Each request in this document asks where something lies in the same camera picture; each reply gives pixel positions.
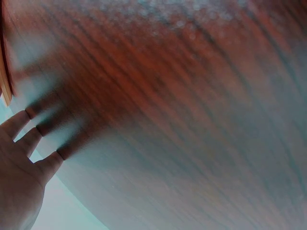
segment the wooden table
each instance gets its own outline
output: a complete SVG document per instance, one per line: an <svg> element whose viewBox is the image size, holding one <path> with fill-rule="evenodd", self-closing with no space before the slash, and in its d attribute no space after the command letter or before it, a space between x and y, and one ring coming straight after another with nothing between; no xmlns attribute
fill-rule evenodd
<svg viewBox="0 0 307 230"><path fill-rule="evenodd" d="M110 230L307 228L306 0L2 8L12 109Z"/></svg>

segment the finger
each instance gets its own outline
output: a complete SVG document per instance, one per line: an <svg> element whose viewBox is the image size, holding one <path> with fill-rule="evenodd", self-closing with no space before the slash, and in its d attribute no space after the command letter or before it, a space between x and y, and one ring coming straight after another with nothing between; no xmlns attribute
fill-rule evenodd
<svg viewBox="0 0 307 230"><path fill-rule="evenodd" d="M20 140L16 142L16 145L25 153L27 157L30 157L37 147L42 135L39 133L37 128L32 128L27 132Z"/></svg>
<svg viewBox="0 0 307 230"><path fill-rule="evenodd" d="M58 169L63 163L63 158L59 155L58 152L53 152L51 155L45 159L38 161L35 165L41 171L41 180L47 184L48 181L56 174Z"/></svg>
<svg viewBox="0 0 307 230"><path fill-rule="evenodd" d="M29 122L30 118L26 111L20 111L5 121L0 127L12 139L15 139L21 129Z"/></svg>

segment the hand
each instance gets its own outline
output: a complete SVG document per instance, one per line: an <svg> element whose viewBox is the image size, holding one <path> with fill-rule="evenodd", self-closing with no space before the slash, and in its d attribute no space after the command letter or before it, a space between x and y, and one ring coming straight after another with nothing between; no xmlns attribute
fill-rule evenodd
<svg viewBox="0 0 307 230"><path fill-rule="evenodd" d="M29 160L41 139L36 128L13 141L28 121L21 111L0 125L0 230L31 229L45 186L63 163L57 152L36 163Z"/></svg>

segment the wooden edge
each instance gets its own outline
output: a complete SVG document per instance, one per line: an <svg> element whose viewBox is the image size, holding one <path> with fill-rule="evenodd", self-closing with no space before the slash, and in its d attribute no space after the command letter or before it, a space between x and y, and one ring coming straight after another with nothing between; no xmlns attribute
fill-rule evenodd
<svg viewBox="0 0 307 230"><path fill-rule="evenodd" d="M12 100L12 92L10 89L9 80L5 71L3 52L0 46L0 85L2 89L3 99L6 106L9 106Z"/></svg>

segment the brown wood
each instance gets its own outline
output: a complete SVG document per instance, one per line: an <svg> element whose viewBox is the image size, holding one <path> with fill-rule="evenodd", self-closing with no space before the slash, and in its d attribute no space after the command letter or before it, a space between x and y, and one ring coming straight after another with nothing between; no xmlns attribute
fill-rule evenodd
<svg viewBox="0 0 307 230"><path fill-rule="evenodd" d="M110 230L307 228L307 1L2 11L12 109Z"/></svg>

